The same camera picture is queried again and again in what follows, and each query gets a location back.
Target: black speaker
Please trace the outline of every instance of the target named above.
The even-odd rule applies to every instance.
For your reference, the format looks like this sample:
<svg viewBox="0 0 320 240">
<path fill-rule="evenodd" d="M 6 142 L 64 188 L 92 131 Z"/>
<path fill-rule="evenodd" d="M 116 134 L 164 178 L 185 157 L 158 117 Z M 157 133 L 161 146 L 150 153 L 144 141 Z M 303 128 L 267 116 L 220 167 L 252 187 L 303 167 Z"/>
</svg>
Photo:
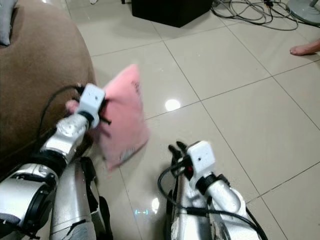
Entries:
<svg viewBox="0 0 320 240">
<path fill-rule="evenodd" d="M 212 2 L 213 0 L 131 0 L 132 15 L 180 28 L 208 12 Z"/>
</svg>

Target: bare foot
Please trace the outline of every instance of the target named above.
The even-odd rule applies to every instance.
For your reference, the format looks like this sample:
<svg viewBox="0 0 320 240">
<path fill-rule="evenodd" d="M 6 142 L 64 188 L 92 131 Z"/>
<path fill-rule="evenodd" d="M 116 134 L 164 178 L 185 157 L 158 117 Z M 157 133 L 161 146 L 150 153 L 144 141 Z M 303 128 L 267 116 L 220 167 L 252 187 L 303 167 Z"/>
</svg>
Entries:
<svg viewBox="0 0 320 240">
<path fill-rule="evenodd" d="M 294 46 L 290 49 L 292 55 L 302 56 L 320 51 L 320 39 L 309 44 Z"/>
</svg>

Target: brown sofa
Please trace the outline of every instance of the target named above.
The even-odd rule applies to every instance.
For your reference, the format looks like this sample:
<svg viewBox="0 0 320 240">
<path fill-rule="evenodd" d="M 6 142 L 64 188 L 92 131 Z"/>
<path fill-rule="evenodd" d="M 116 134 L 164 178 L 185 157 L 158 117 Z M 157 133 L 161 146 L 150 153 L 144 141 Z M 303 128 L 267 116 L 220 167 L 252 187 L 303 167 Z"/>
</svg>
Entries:
<svg viewBox="0 0 320 240">
<path fill-rule="evenodd" d="M 95 82 L 85 42 L 62 10 L 41 0 L 19 0 L 11 25 L 11 44 L 0 46 L 0 179 L 30 155 L 51 94 L 66 85 Z M 65 102 L 74 95 L 56 98 L 42 134 L 64 116 Z"/>
</svg>

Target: pink cushion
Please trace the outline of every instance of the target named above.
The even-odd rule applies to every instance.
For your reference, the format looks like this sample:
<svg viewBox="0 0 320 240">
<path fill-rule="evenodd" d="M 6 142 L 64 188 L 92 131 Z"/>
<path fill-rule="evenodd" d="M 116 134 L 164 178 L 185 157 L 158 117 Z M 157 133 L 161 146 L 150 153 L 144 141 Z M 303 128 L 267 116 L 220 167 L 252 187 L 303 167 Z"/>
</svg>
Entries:
<svg viewBox="0 0 320 240">
<path fill-rule="evenodd" d="M 103 89 L 109 102 L 100 115 L 112 123 L 100 122 L 89 134 L 101 148 L 107 168 L 111 171 L 148 141 L 149 130 L 144 120 L 136 65 L 124 69 Z M 78 105 L 78 102 L 71 100 L 66 103 L 66 108 L 74 113 Z"/>
</svg>

